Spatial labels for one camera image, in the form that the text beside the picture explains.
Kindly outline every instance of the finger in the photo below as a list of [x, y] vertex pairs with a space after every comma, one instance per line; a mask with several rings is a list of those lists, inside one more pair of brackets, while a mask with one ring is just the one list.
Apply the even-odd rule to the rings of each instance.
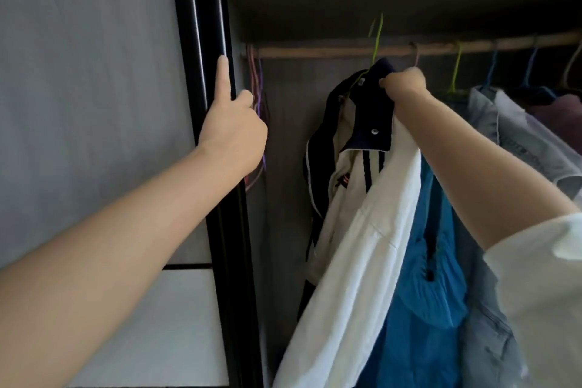
[[240, 91], [240, 94], [235, 101], [244, 107], [251, 107], [253, 105], [253, 100], [253, 94], [245, 89]]
[[230, 100], [230, 75], [228, 72], [228, 57], [221, 55], [216, 62], [216, 80], [214, 86], [214, 101]]

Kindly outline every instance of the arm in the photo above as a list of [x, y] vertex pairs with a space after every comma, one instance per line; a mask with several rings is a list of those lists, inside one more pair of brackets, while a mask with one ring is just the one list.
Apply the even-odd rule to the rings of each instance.
[[380, 84], [484, 250], [539, 222], [579, 211], [540, 173], [432, 97], [418, 68], [389, 74]]
[[198, 147], [0, 272], [0, 386], [62, 387], [131, 313], [175, 249], [260, 161], [266, 126], [221, 57]]

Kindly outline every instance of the white sleeve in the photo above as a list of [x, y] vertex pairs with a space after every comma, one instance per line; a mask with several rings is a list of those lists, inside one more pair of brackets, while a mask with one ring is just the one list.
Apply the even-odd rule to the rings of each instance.
[[542, 222], [487, 251], [499, 306], [529, 386], [582, 384], [582, 213]]

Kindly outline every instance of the forearm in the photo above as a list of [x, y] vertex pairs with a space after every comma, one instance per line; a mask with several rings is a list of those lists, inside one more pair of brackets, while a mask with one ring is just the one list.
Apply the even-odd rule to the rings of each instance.
[[395, 114], [485, 250], [539, 222], [578, 212], [556, 186], [428, 92], [403, 96]]
[[197, 150], [0, 272], [0, 386], [66, 384], [242, 175]]

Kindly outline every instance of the clothes rail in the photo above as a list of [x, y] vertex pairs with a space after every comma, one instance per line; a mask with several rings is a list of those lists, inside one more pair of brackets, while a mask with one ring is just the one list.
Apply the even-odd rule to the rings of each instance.
[[[473, 40], [461, 42], [463, 54], [486, 53], [495, 49], [510, 51], [527, 48], [546, 48], [551, 46], [576, 45], [582, 40], [582, 31], [569, 31], [558, 34], [498, 38], [496, 40]], [[415, 43], [409, 45], [389, 45], [378, 48], [378, 57], [401, 57], [419, 54], [444, 55], [456, 54], [458, 43]], [[338, 47], [277, 47], [259, 46], [253, 50], [255, 58], [261, 59], [344, 59], [346, 57], [368, 57], [374, 51], [373, 46], [338, 46]]]

